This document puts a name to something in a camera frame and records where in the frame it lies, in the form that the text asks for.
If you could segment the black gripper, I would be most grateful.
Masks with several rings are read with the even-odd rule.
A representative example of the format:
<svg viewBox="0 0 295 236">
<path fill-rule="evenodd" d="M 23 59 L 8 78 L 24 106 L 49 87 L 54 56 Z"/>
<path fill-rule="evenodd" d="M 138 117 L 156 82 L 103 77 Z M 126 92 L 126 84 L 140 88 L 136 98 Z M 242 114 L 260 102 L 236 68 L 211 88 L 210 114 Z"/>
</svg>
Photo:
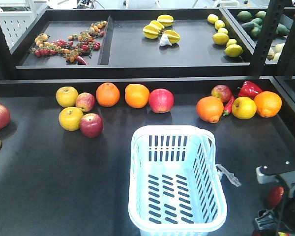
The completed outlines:
<svg viewBox="0 0 295 236">
<path fill-rule="evenodd" d="M 254 236 L 295 236 L 295 179 L 280 178 L 285 190 L 279 205 L 258 212 L 253 220 Z"/>
</svg>

